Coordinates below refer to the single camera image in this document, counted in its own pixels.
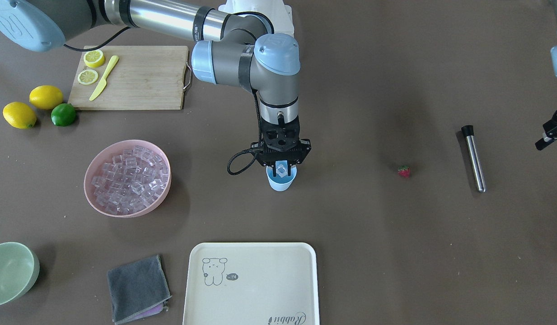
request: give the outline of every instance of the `white tray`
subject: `white tray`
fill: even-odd
[[[307,243],[201,243],[192,249],[183,325],[319,325]]]

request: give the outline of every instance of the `cartoon bear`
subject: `cartoon bear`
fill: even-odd
[[[228,259],[202,259],[202,272],[204,272],[204,283],[206,286],[219,286],[224,277],[225,263]]]

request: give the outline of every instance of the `gray towel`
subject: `gray towel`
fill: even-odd
[[[108,284],[116,325],[161,312],[171,297],[159,255],[108,271]]]

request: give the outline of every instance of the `wooden cutting board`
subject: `wooden cutting board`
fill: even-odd
[[[105,63],[98,68],[88,68],[84,63],[85,52],[82,53],[68,99],[76,109],[182,109],[187,46],[104,46],[101,50]],[[92,69],[101,78],[112,56],[120,59],[107,78],[108,84],[95,100],[90,101],[98,82],[84,86],[78,82],[78,74],[84,69]]]

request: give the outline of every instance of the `yellow lemon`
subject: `yellow lemon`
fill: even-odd
[[[29,94],[29,102],[39,109],[53,109],[63,102],[63,93],[55,86],[39,86]]]
[[[97,68],[98,66],[102,66],[105,62],[105,57],[103,56],[103,52],[101,50],[93,50],[86,52],[84,55],[84,63],[86,66],[90,68]]]
[[[86,69],[78,74],[78,82],[80,84],[88,85],[96,82],[99,74],[96,70]]]
[[[5,117],[7,123],[16,128],[31,128],[37,121],[33,109],[22,102],[8,103],[3,108],[3,117]]]

